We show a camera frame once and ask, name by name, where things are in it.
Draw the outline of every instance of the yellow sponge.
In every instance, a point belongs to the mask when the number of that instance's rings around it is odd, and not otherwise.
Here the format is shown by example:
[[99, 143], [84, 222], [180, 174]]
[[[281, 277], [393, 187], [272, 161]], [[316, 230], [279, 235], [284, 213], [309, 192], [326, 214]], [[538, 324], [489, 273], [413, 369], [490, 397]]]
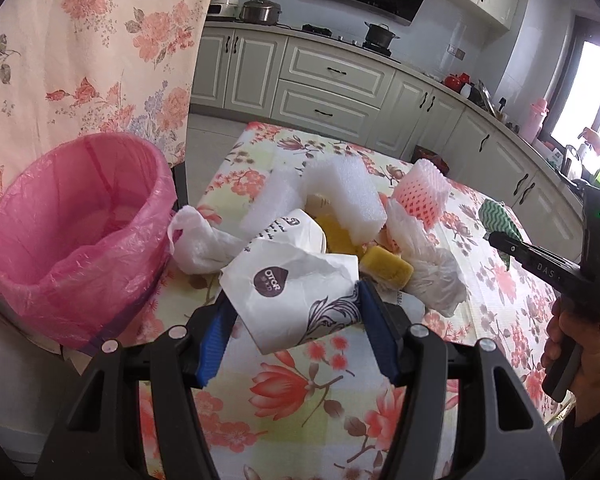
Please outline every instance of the yellow sponge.
[[411, 264], [380, 246], [373, 246], [366, 250], [360, 260], [360, 270], [395, 290], [404, 288], [413, 274]]
[[334, 254], [353, 254], [360, 257], [362, 248], [355, 246], [351, 241], [349, 232], [343, 229], [338, 221], [330, 215], [318, 216], [316, 223], [327, 237], [327, 250]]

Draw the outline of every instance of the human hand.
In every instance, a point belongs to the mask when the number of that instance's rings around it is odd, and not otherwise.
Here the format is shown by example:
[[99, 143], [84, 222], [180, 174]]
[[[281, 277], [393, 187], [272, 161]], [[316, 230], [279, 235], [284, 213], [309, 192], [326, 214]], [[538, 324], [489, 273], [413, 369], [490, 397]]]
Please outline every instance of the human hand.
[[576, 396], [575, 423], [580, 426], [600, 413], [600, 323], [565, 311], [564, 307], [570, 301], [558, 298], [552, 307], [554, 317], [546, 327], [549, 339], [540, 362], [547, 368], [560, 357], [560, 342], [564, 335], [582, 346], [580, 368], [569, 387]]

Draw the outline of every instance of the stainless steel pot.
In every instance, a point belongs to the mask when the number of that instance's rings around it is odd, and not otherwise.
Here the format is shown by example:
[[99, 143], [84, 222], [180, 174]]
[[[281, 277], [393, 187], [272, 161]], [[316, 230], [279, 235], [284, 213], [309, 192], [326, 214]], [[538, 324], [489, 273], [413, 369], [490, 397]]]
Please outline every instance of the stainless steel pot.
[[396, 36], [389, 30], [384, 23], [380, 25], [375, 25], [373, 23], [365, 22], [365, 25], [369, 28], [368, 33], [366, 34], [366, 40], [369, 43], [373, 43], [375, 46], [379, 46], [380, 48], [389, 48], [389, 44], [394, 39], [400, 39], [400, 36]]
[[269, 0], [252, 0], [242, 6], [240, 20], [255, 25], [275, 25], [280, 14], [282, 14], [280, 4]]

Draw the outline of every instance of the cabinet handle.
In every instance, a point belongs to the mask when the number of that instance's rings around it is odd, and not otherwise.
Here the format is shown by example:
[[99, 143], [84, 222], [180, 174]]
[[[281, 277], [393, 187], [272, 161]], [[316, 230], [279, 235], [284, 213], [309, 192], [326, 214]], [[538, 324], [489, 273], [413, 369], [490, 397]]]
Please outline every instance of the cabinet handle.
[[489, 137], [491, 137], [491, 134], [488, 134], [480, 143], [480, 153], [482, 153], [482, 147], [484, 146], [484, 143], [489, 139]]
[[531, 186], [529, 186], [529, 187], [527, 187], [527, 188], [525, 189], [525, 192], [522, 194], [522, 198], [520, 199], [520, 205], [523, 205], [523, 203], [525, 203], [526, 196], [527, 196], [527, 195], [529, 194], [529, 192], [531, 192], [531, 190], [532, 190], [533, 188], [535, 188], [535, 187], [536, 187], [536, 183], [534, 182], [534, 183], [533, 183]]
[[518, 181], [518, 185], [516, 186], [516, 190], [513, 192], [513, 196], [516, 196], [518, 194], [518, 192], [520, 191], [520, 186], [522, 186], [522, 183], [528, 178], [529, 178], [529, 174], [527, 173], [524, 177], [522, 177]]

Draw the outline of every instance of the wall socket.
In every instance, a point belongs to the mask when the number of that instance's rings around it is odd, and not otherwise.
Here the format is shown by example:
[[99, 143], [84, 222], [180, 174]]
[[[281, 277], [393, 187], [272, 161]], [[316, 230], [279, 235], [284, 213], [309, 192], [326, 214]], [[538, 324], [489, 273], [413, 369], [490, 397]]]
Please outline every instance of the wall socket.
[[462, 50], [461, 48], [458, 48], [456, 46], [453, 45], [449, 45], [446, 48], [446, 51], [451, 54], [452, 56], [457, 57], [460, 61], [462, 61], [464, 59], [464, 55], [466, 54], [466, 52], [464, 50]]

